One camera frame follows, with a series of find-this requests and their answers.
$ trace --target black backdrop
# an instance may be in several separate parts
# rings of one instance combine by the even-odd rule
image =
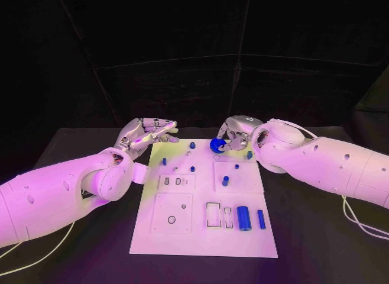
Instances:
[[[0,183],[60,127],[211,127],[234,114],[341,125],[389,64],[389,1],[4,5]]]

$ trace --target table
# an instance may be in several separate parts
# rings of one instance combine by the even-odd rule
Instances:
[[[307,128],[351,141],[342,127]],[[218,128],[184,128],[181,138],[214,138]],[[58,130],[35,167],[96,154],[112,147],[120,129]],[[148,163],[151,149],[136,160]],[[129,254],[143,186],[133,183],[120,201],[76,222],[56,253],[0,283],[389,283],[389,241],[352,223],[341,196],[289,174],[260,167],[279,259]],[[389,231],[389,210],[351,199],[364,223]],[[0,260],[0,273],[38,261],[68,227],[25,242]]]

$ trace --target white board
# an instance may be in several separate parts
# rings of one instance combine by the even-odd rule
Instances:
[[[261,174],[256,159],[247,158],[251,149],[217,154],[210,143],[182,139],[176,144],[155,144],[130,253],[277,258]],[[228,186],[222,186],[225,175]],[[250,209],[250,231],[240,230],[240,206]],[[266,230],[260,228],[260,209]],[[221,218],[221,227],[208,228],[208,214],[214,224]],[[234,226],[227,226],[227,219]]]

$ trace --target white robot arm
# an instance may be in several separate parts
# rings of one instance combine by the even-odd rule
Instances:
[[[217,138],[217,152],[246,149],[251,143],[257,160],[276,173],[290,173],[303,182],[389,209],[389,156],[348,142],[303,135],[303,127],[244,115],[230,117]],[[222,137],[228,134],[231,142]]]
[[[143,184],[149,167],[135,163],[152,143],[179,141],[175,121],[135,119],[115,147],[17,176],[0,185],[0,247],[56,232]],[[93,196],[83,197],[89,191]]]

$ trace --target robotic hand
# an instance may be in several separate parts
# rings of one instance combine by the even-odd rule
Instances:
[[[313,138],[306,138],[302,130]],[[231,142],[225,143],[225,133]],[[215,143],[218,153],[243,150],[251,143],[257,161],[325,191],[389,209],[389,156],[348,142],[318,137],[292,122],[269,123],[244,115],[230,117]]]
[[[133,160],[158,142],[176,143],[176,121],[135,119],[115,147],[17,176],[0,185],[0,247],[56,232],[143,184],[149,167]],[[93,196],[83,197],[83,191]]]

